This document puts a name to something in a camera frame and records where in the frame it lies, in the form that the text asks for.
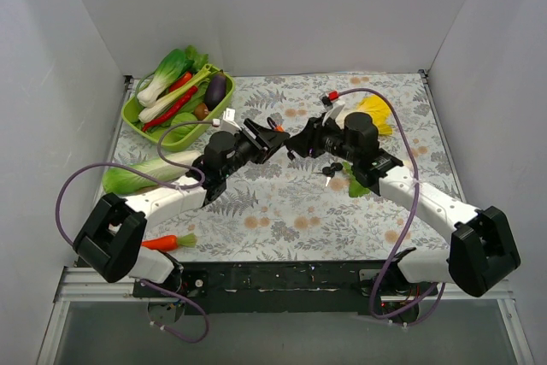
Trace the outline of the orange black padlock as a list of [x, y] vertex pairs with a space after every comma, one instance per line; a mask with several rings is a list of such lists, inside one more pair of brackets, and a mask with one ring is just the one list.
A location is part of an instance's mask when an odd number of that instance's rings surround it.
[[285, 130], [283, 129], [283, 127], [278, 124], [273, 118], [271, 117], [268, 117], [267, 118], [267, 124], [268, 126], [274, 130], [274, 131], [277, 131], [277, 132], [284, 132]]

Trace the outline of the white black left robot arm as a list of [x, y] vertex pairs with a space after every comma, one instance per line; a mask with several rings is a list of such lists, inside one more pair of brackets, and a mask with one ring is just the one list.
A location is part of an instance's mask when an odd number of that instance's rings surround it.
[[167, 253], [142, 245], [144, 231], [176, 215], [212, 203], [226, 189], [227, 178], [249, 162], [262, 164], [290, 137], [280, 129], [245, 120], [239, 128], [216, 121], [203, 153], [188, 172], [140, 195], [104, 195], [77, 234], [73, 249], [107, 282], [126, 276], [148, 280], [163, 296], [181, 288], [181, 266]]

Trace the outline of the spare black headed keys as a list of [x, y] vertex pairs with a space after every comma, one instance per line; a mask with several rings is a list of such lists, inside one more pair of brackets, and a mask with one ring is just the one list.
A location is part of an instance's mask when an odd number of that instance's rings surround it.
[[328, 187], [331, 179], [337, 172], [342, 171], [343, 168], [344, 167], [340, 162], [333, 162], [329, 166], [323, 167], [321, 171], [317, 172], [317, 174], [321, 174], [326, 177], [325, 187]]

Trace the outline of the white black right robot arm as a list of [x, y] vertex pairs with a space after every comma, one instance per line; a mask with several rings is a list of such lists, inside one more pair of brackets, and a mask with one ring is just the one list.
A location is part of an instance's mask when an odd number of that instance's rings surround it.
[[324, 115], [312, 117], [285, 145], [300, 157], [328, 153], [349, 162], [357, 182], [404, 207], [446, 241], [446, 250], [408, 250], [395, 256], [386, 282], [396, 294], [406, 294], [420, 282], [437, 282], [480, 297], [520, 266], [504, 212], [493, 206], [478, 209], [420, 182], [402, 161], [380, 148], [369, 115], [352, 113], [341, 127]]

